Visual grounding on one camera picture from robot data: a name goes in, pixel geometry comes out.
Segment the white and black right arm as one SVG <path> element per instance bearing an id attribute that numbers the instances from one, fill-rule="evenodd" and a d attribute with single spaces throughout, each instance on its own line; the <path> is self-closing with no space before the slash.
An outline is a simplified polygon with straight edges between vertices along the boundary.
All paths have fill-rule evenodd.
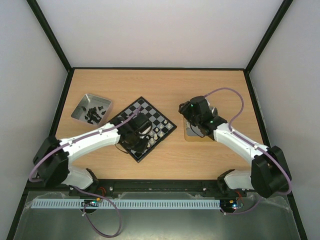
<path id="1" fill-rule="evenodd" d="M 218 177 L 222 195 L 229 196 L 237 189 L 253 190 L 264 198 L 291 192 L 291 177 L 279 147 L 255 142 L 232 128 L 216 108 L 210 108 L 204 96 L 180 104 L 178 112 L 203 136 L 227 146 L 250 165 L 249 171 L 230 169 Z"/>

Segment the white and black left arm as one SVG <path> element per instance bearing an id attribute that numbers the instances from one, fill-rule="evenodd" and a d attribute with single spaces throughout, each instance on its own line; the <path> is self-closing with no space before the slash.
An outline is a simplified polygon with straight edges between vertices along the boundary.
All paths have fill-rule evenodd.
<path id="1" fill-rule="evenodd" d="M 32 183 L 42 182 L 49 188 L 65 184 L 85 190 L 94 183 L 94 177 L 89 169 L 73 164 L 78 158 L 120 143 L 129 150 L 141 153 L 148 145 L 147 134 L 151 129 L 152 122 L 148 117 L 135 111 L 127 118 L 114 118 L 78 136 L 57 139 L 51 135 L 36 153 L 28 179 Z"/>

